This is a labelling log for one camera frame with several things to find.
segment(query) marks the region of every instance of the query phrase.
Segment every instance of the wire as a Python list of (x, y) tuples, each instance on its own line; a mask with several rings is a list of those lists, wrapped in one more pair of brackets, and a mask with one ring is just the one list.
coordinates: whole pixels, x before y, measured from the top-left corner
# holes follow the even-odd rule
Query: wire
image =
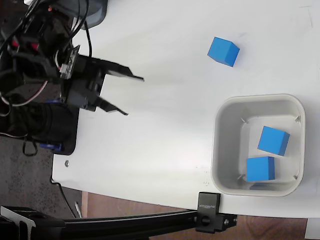
[(58, 53), (59, 53), (59, 50), (57, 50), (57, 51), (55, 52), (54, 62), (55, 62), (56, 67), (60, 70), (61, 67), (59, 66), (59, 63), (58, 63)]
[[(40, 87), (40, 89), (32, 97), (30, 97), (27, 101), (22, 102), (22, 103), (13, 103), (12, 107), (22, 107), (22, 106), (27, 105), (28, 103), (30, 103), (32, 100), (34, 100), (36, 97), (38, 97), (39, 94), (45, 89), (47, 83), (48, 83), (48, 80), (46, 80), (43, 83), (43, 85)], [(4, 96), (2, 96), (1, 93), (0, 93), (0, 96), (1, 96), (2, 101), (5, 104), (10, 105), (10, 102)]]
[(73, 32), (75, 30), (76, 26), (78, 25), (79, 19), (80, 19), (80, 0), (78, 0), (78, 15), (76, 17), (75, 24), (74, 24), (73, 28), (71, 29), (71, 32)]
[(0, 117), (7, 117), (11, 113), (12, 102), (9, 100), (9, 111), (7, 113), (0, 113)]
[(33, 153), (26, 153), (27, 136), (28, 136), (28, 134), (24, 137), (24, 140), (23, 140), (22, 153), (27, 157), (33, 157), (33, 156), (37, 155), (38, 147), (36, 145), (35, 140), (31, 137), (31, 142), (32, 142), (32, 145), (34, 147), (34, 152)]
[(24, 138), (26, 137), (28, 134), (25, 134), (23, 136), (13, 136), (11, 134), (8, 134), (8, 133), (5, 133), (5, 132), (0, 132), (1, 135), (5, 135), (5, 136), (8, 136), (8, 137), (11, 137), (11, 138), (15, 138), (15, 139), (20, 139), (20, 138)]
[(55, 181), (52, 179), (52, 175), (50, 176), (50, 183), (51, 183), (52, 185), (57, 185), (57, 186), (59, 186), (59, 189), (60, 189), (60, 192), (61, 192), (61, 195), (62, 195), (62, 197), (63, 197), (63, 200), (64, 200), (65, 204), (67, 205), (67, 207), (68, 207), (69, 211), (71, 212), (72, 216), (73, 216), (74, 218), (76, 218), (76, 214), (75, 214), (74, 211), (71, 209), (71, 206), (70, 206), (70, 204), (69, 204), (69, 202), (68, 202), (68, 200), (67, 200), (67, 198), (66, 198), (66, 195), (65, 195), (65, 193), (64, 193), (64, 190), (63, 190), (61, 184), (60, 184), (59, 182), (55, 182)]
[(85, 0), (86, 2), (86, 9), (85, 9), (85, 13), (83, 18), (81, 19), (81, 22), (79, 23), (79, 25), (76, 27), (76, 29), (74, 30), (74, 32), (72, 32), (70, 34), (70, 36), (68, 37), (67, 41), (65, 42), (65, 44), (63, 44), (63, 49), (70, 43), (70, 41), (74, 38), (74, 36), (80, 31), (81, 27), (84, 25), (87, 15), (88, 15), (88, 11), (89, 11), (89, 0)]
[(91, 40), (90, 40), (90, 34), (89, 34), (89, 28), (88, 28), (87, 21), (84, 22), (84, 28), (85, 28), (86, 37), (88, 38), (89, 58), (91, 58), (92, 57), (92, 45), (91, 45)]

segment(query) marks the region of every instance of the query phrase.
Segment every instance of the square bowl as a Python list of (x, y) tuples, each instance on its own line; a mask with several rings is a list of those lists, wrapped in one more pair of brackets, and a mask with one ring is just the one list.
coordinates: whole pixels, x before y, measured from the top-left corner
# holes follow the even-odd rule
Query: square bowl
[[(264, 126), (290, 134), (284, 156), (258, 149)], [(211, 177), (224, 194), (283, 197), (292, 193), (304, 174), (306, 113), (289, 94), (229, 98), (214, 123)], [(247, 159), (274, 157), (275, 180), (248, 182)]]

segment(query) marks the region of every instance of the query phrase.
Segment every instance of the screw hole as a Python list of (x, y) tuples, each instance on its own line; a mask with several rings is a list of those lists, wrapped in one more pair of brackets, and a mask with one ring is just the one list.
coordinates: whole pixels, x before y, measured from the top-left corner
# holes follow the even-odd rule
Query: screw hole
[(210, 218), (207, 216), (204, 216), (201, 218), (201, 223), (203, 226), (208, 226), (210, 224)]

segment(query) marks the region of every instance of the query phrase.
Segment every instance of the black cable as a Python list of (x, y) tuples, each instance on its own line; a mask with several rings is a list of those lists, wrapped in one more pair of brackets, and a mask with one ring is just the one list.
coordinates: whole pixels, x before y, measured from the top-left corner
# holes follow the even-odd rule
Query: black cable
[(91, 45), (91, 40), (90, 40), (90, 34), (89, 34), (89, 28), (88, 28), (87, 21), (84, 22), (84, 28), (85, 28), (86, 37), (88, 38), (89, 58), (91, 58), (92, 57), (92, 45)]
[(60, 184), (59, 182), (54, 182), (54, 180), (52, 179), (52, 175), (50, 176), (50, 183), (51, 183), (52, 185), (56, 185), (56, 186), (59, 187), (60, 192), (61, 192), (61, 195), (62, 195), (62, 197), (63, 197), (63, 200), (64, 200), (65, 204), (67, 205), (67, 207), (68, 207), (69, 211), (71, 212), (72, 216), (73, 216), (74, 218), (76, 218), (76, 215), (75, 215), (74, 211), (71, 209), (71, 206), (70, 206), (70, 204), (69, 204), (69, 202), (68, 202), (68, 200), (67, 200), (67, 198), (66, 198), (65, 192), (64, 192), (61, 184)]
[(32, 145), (33, 145), (33, 147), (34, 147), (34, 152), (33, 152), (33, 153), (26, 153), (27, 137), (28, 137), (28, 136), (25, 136), (25, 137), (24, 137), (24, 140), (23, 140), (22, 153), (23, 153), (26, 157), (33, 157), (33, 156), (37, 155), (37, 153), (38, 153), (38, 147), (37, 147), (37, 145), (36, 145), (35, 140), (31, 137), (31, 142), (32, 142)]
[(76, 17), (75, 24), (74, 24), (73, 28), (71, 29), (71, 33), (75, 30), (75, 28), (79, 22), (79, 19), (80, 19), (80, 0), (78, 0), (78, 15)]
[(86, 2), (86, 9), (85, 9), (85, 13), (84, 16), (81, 19), (81, 22), (79, 23), (79, 25), (76, 27), (76, 29), (74, 30), (74, 32), (72, 32), (70, 34), (70, 36), (68, 37), (68, 39), (65, 41), (65, 43), (62, 45), (62, 49), (63, 51), (65, 50), (65, 47), (68, 46), (68, 44), (70, 43), (70, 41), (74, 38), (74, 36), (80, 31), (81, 27), (85, 24), (87, 15), (88, 15), (88, 11), (89, 11), (89, 0), (85, 0)]
[(12, 102), (11, 102), (11, 100), (8, 100), (8, 102), (9, 102), (9, 105), (8, 105), (9, 110), (8, 110), (8, 112), (7, 113), (0, 112), (0, 117), (7, 117), (11, 113)]

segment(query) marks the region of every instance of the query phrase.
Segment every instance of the floor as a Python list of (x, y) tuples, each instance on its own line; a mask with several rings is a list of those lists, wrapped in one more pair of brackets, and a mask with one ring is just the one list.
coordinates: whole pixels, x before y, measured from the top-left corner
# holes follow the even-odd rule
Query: floor
[[(128, 201), (93, 193), (84, 193), (82, 212), (88, 218), (120, 217), (172, 212), (178, 208)], [(303, 240), (307, 220), (293, 218), (238, 216), (236, 227), (214, 235), (194, 229), (151, 237), (151, 240)]]
[[(59, 187), (49, 182), (53, 154), (39, 149), (34, 157), (22, 154), (21, 140), (0, 137), (0, 206), (29, 207), (53, 217), (71, 219), (72, 215)], [(72, 204), (81, 203), (82, 192), (64, 188)]]

